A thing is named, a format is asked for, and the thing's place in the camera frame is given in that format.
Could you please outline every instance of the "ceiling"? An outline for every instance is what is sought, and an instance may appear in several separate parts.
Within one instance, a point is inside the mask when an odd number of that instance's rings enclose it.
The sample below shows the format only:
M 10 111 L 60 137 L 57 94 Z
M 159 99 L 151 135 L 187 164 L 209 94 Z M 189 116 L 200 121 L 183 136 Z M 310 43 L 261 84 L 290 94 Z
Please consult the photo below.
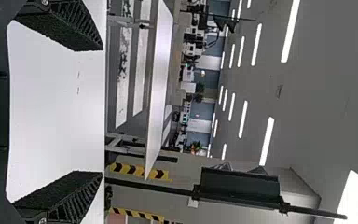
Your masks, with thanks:
M 281 54 L 292 1 L 258 0 L 251 9 L 243 1 L 241 16 L 257 22 L 240 22 L 226 41 L 219 90 L 221 85 L 228 88 L 227 108 L 225 112 L 221 105 L 215 108 L 219 124 L 212 154 L 220 157 L 226 143 L 226 160 L 258 161 L 268 118 L 273 117 L 267 166 L 292 166 L 322 196 L 321 209 L 335 211 L 349 170 L 358 173 L 358 1 L 302 0 L 287 63 L 281 63 Z M 238 10 L 238 3 L 232 0 L 231 10 Z M 260 22 L 260 45 L 252 67 Z M 232 44 L 237 47 L 230 69 Z M 232 92 L 236 102 L 228 121 Z M 239 139 L 244 100 L 249 106 Z

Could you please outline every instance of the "yellow and black hazard stripe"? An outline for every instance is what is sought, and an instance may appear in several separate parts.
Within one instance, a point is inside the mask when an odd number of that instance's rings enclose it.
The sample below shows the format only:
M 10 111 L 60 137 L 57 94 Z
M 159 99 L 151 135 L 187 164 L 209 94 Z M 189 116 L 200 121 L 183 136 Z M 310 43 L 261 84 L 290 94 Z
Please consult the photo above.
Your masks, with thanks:
M 109 170 L 110 172 L 120 173 L 123 175 L 135 175 L 139 177 L 145 176 L 145 168 L 138 165 L 128 165 L 125 163 L 114 162 L 109 166 Z M 169 172 L 167 170 L 152 169 L 148 178 L 172 182 L 172 180 L 169 179 Z
M 124 216 L 127 215 L 129 217 L 140 217 L 140 218 L 145 218 L 145 219 L 149 219 L 149 220 L 158 221 L 160 223 L 164 223 L 164 216 L 147 213 L 147 212 L 140 212 L 140 211 L 131 210 L 131 209 L 112 207 L 112 208 L 110 208 L 110 213 L 120 214 L 120 215 L 124 215 Z

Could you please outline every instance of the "black metal bar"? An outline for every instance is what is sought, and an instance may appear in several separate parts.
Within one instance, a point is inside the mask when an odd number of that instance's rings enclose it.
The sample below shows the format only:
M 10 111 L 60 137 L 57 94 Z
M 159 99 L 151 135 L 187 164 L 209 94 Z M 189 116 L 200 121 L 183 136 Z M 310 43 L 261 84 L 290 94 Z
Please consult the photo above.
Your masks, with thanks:
M 191 13 L 189 11 L 186 10 L 180 10 L 181 12 L 185 12 L 185 13 Z M 225 18 L 225 19 L 231 19 L 231 20 L 236 20 L 236 21 L 257 21 L 256 19 L 246 19 L 246 18 L 232 18 L 229 16 L 222 16 L 222 15 L 215 15 L 215 14 L 210 14 L 210 13 L 196 13 L 196 14 L 202 14 L 202 15 L 207 15 L 207 16 L 215 16 L 215 17 L 220 17 L 220 18 Z
M 136 158 L 144 158 L 144 155 L 139 154 L 133 154 L 133 153 L 124 153 L 124 152 L 115 152 L 115 151 L 108 151 L 111 153 L 116 153 L 118 156 L 130 156 L 130 157 L 136 157 Z M 157 156 L 157 161 L 167 161 L 172 163 L 177 163 L 178 159 L 176 157 L 167 157 L 167 156 Z
M 108 177 L 105 178 L 105 183 L 113 184 L 113 185 L 120 185 L 120 186 L 124 186 L 124 187 L 135 188 L 135 189 L 147 189 L 147 190 L 153 190 L 153 191 L 158 191 L 158 192 L 162 192 L 162 193 L 170 193 L 170 194 L 189 196 L 189 197 L 194 197 L 196 199 L 199 199 L 200 201 L 205 201 L 205 202 L 236 204 L 238 206 L 255 206 L 255 207 L 262 208 L 262 209 L 264 208 L 264 209 L 279 210 L 281 213 L 285 213 L 285 214 L 288 212 L 294 212 L 294 213 L 311 215 L 311 216 L 315 216 L 315 217 L 347 219 L 347 216 L 344 216 L 341 214 L 327 212 L 324 210 L 292 206 L 288 203 L 279 204 L 279 203 L 269 203 L 269 202 L 261 202 L 261 201 L 258 202 L 255 200 L 246 200 L 246 199 L 240 199 L 240 198 L 236 198 L 236 197 L 222 197 L 222 196 L 218 196 L 218 195 L 208 195 L 205 193 L 194 192 L 192 190 L 187 190 L 187 189 L 167 188 L 167 187 L 162 187 L 162 186 L 149 185 L 149 184 L 144 184 L 144 183 L 136 183 L 136 182 L 130 182 L 127 180 L 120 180 L 120 179 L 108 178 Z
M 193 191 L 188 189 L 174 189 L 174 188 L 167 188 L 157 185 L 149 185 L 144 183 L 136 183 L 131 182 L 127 180 L 121 180 L 121 179 L 115 179 L 115 178 L 105 178 L 105 183 L 107 184 L 113 184 L 113 185 L 120 185 L 124 187 L 134 188 L 134 189 L 147 189 L 147 190 L 153 190 L 157 192 L 162 193 L 170 193 L 170 194 L 178 194 L 183 196 L 192 196 Z
M 305 207 L 298 207 L 298 206 L 292 206 L 290 205 L 287 207 L 288 212 L 294 212 L 294 213 L 300 213 L 300 214 L 307 214 L 315 217 L 324 217 L 324 218 L 339 218 L 339 219 L 347 219 L 347 216 L 332 213 L 324 210 L 316 210 L 311 208 L 305 208 Z

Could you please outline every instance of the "fluorescent light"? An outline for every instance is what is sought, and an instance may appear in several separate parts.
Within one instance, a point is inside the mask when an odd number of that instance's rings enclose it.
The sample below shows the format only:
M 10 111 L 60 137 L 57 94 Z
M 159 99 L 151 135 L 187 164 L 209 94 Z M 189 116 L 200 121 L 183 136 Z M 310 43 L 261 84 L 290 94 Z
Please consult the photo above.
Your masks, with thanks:
M 232 47 L 231 47 L 231 56 L 229 58 L 229 68 L 232 67 L 232 61 L 234 60 L 234 52 L 235 52 L 235 44 L 232 44 Z
M 238 19 L 241 16 L 241 10 L 242 10 L 242 0 L 240 0 L 240 2 L 238 3 L 238 13 L 237 13 L 237 18 Z
M 211 143 L 208 145 L 208 154 L 206 155 L 207 158 L 209 158 L 210 153 L 211 153 Z
M 234 109 L 234 104 L 235 104 L 235 92 L 233 92 L 231 94 L 231 105 L 229 107 L 229 112 L 228 112 L 228 121 L 231 121 L 232 118 L 232 111 Z
M 216 137 L 216 132 L 217 132 L 217 125 L 219 124 L 219 120 L 216 120 L 216 123 L 214 124 L 214 132 L 213 132 L 213 138 Z
M 216 117 L 216 113 L 213 113 L 213 118 L 212 118 L 212 128 L 213 128 L 213 126 L 214 126 L 214 119 L 215 119 L 215 117 Z
M 255 34 L 255 47 L 254 53 L 252 56 L 252 66 L 255 66 L 255 59 L 257 58 L 258 44 L 260 42 L 261 28 L 263 28 L 263 24 L 259 23 L 257 25 L 257 32 Z
M 266 165 L 267 155 L 269 154 L 269 143 L 271 141 L 272 130 L 274 128 L 274 122 L 275 122 L 275 119 L 273 119 L 272 117 L 268 118 L 266 136 L 264 137 L 264 143 L 263 143 L 263 148 L 261 150 L 261 157 L 260 157 L 260 163 L 259 163 L 259 165 L 261 165 L 261 166 Z
M 358 174 L 353 170 L 348 175 L 337 212 L 346 215 L 348 220 L 336 219 L 334 224 L 358 224 Z
M 243 55 L 243 46 L 244 45 L 245 45 L 245 36 L 243 36 L 242 39 L 241 39 L 240 53 L 238 54 L 238 63 L 237 63 L 238 67 L 241 67 L 242 55 Z
M 225 64 L 225 52 L 222 54 L 222 61 L 220 62 L 220 69 L 223 69 L 223 65 Z
M 287 63 L 289 58 L 290 47 L 292 46 L 293 34 L 295 33 L 296 20 L 300 0 L 293 0 L 292 10 L 290 11 L 289 22 L 287 23 L 286 38 L 284 39 L 281 63 Z
M 220 94 L 219 94 L 219 104 L 222 104 L 222 95 L 223 95 L 223 86 L 220 87 Z
M 227 150 L 227 144 L 225 143 L 225 144 L 223 145 L 222 161 L 226 158 L 226 150 Z
M 246 112 L 248 111 L 248 102 L 243 102 L 243 109 L 242 109 L 242 115 L 241 115 L 241 123 L 240 123 L 240 131 L 238 132 L 238 137 L 242 138 L 243 134 L 243 128 L 245 126 L 245 120 L 246 120 Z
M 226 111 L 226 102 L 227 102 L 228 89 L 225 90 L 225 99 L 223 100 L 223 112 Z

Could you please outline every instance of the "white table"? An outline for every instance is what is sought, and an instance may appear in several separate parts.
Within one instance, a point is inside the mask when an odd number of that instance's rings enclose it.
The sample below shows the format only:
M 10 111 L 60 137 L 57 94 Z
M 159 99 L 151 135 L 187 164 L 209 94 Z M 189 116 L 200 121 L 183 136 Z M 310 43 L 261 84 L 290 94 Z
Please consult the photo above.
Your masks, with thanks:
M 165 98 L 171 56 L 173 16 L 163 0 L 158 0 L 154 64 L 147 120 L 145 178 L 161 150 Z

